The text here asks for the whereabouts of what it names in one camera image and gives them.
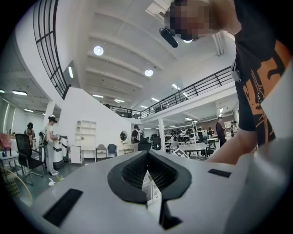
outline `black slot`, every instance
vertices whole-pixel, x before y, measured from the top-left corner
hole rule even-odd
[[[82,194],[82,191],[71,188],[43,215],[43,218],[59,227]]]
[[[210,169],[208,171],[208,173],[215,174],[215,175],[222,176],[222,177],[226,177],[226,178],[229,178],[231,175],[231,172],[217,170],[217,169]]]

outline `person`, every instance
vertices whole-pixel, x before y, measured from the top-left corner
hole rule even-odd
[[[225,129],[226,128],[222,128],[221,122],[223,121],[222,117],[218,118],[218,121],[216,123],[216,131],[217,131],[217,135],[220,141],[220,147],[222,147],[225,143],[226,143],[226,138],[225,138]]]
[[[49,123],[45,127],[46,132],[46,165],[47,165],[47,171],[51,176],[58,175],[58,171],[56,171],[53,167],[53,158],[54,158],[54,141],[58,140],[59,138],[53,135],[54,129],[53,125],[57,123],[57,120],[55,117],[50,116],[49,117]]]
[[[36,148],[36,135],[33,130],[33,124],[31,122],[28,123],[27,129],[24,131],[23,134],[28,135],[31,148]]]
[[[132,131],[132,137],[131,137],[132,142],[134,144],[134,152],[138,151],[139,140],[137,138],[139,133],[140,133],[140,129],[138,128],[137,125],[134,125],[134,130]]]
[[[207,134],[212,136],[215,132],[212,130],[211,127],[209,127],[209,130],[207,131]]]
[[[239,100],[239,129],[208,161],[236,164],[241,155],[275,138],[261,103],[292,59],[291,38],[285,28],[290,10],[282,3],[251,0],[175,0],[167,10],[166,30],[183,40],[221,30],[235,38],[232,76]]]
[[[231,137],[234,137],[234,135],[237,133],[237,131],[238,131],[238,127],[236,126],[236,124],[237,124],[237,121],[236,120],[234,120],[233,122],[232,122],[232,125],[231,125]]]

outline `ceiling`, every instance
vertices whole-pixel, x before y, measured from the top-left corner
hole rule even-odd
[[[224,98],[218,99],[213,102],[209,102],[202,106],[197,106],[191,108],[185,112],[176,113],[174,115],[164,118],[165,128],[171,126],[180,126],[185,123],[190,123],[190,121],[184,120],[185,118],[190,118],[192,120],[197,120],[200,122],[205,122],[217,118],[220,114],[220,109],[223,108],[222,116],[227,116],[232,114],[232,110],[237,107],[238,98],[237,94],[232,94]],[[145,128],[158,128],[158,120],[148,122],[144,124]]]
[[[8,40],[0,56],[0,89],[5,91],[5,93],[0,93],[0,96],[11,104],[21,109],[33,110],[34,114],[42,115],[46,112],[49,100],[38,88],[22,60],[14,34]],[[13,90],[24,91],[27,96],[13,94]],[[59,116],[60,111],[56,106],[54,115]]]
[[[212,37],[172,48],[159,34],[163,21],[146,12],[153,0],[96,0],[88,37],[86,86],[104,104],[142,111],[151,98],[163,99],[183,87],[181,75],[196,63],[217,55]],[[156,0],[167,9],[171,0]],[[104,50],[94,54],[95,46]],[[145,76],[153,70],[151,77]]]

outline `black t-shirt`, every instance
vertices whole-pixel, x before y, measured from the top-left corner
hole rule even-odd
[[[138,131],[133,130],[132,131],[132,137],[134,137],[134,143],[139,143],[139,141],[136,139],[138,135]]]
[[[218,138],[225,137],[224,129],[222,128],[219,122],[216,123],[216,131],[217,131]]]
[[[241,81],[235,86],[239,99],[239,127],[257,131],[258,145],[275,138],[267,116],[260,104],[280,80],[292,59],[292,38],[282,30],[286,21],[284,3],[261,5],[256,1],[234,0],[241,31],[235,35],[236,66]]]

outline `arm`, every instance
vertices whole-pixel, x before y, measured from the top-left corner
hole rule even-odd
[[[256,145],[256,132],[239,129],[207,162],[236,164],[241,155],[252,152]]]

